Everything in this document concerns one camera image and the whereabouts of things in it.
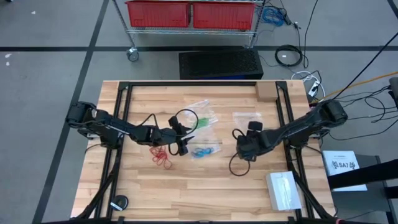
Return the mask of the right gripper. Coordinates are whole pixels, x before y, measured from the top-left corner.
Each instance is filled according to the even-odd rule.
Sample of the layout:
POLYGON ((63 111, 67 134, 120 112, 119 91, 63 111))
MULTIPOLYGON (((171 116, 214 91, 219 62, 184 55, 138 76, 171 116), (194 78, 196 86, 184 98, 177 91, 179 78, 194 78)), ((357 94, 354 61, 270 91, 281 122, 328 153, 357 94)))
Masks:
POLYGON ((264 144, 261 142, 263 124, 258 121, 250 121, 245 135, 237 137, 237 153, 240 159, 256 161, 257 156, 264 154, 264 144))

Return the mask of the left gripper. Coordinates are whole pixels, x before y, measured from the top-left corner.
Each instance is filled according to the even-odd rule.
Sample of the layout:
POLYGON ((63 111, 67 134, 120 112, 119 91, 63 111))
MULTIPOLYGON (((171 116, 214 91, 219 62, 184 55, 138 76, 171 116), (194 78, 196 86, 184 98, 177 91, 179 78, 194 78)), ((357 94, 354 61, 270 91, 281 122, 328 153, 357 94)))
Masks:
POLYGON ((172 116, 169 120, 170 128, 159 129, 155 127, 150 134, 150 143, 152 146, 164 146, 168 145, 169 153, 171 153, 171 145, 177 145, 177 152, 171 153, 171 155, 184 156, 188 153, 187 144, 189 140, 193 139, 194 136, 190 136, 184 139, 192 129, 184 126, 178 121, 176 116, 172 116))

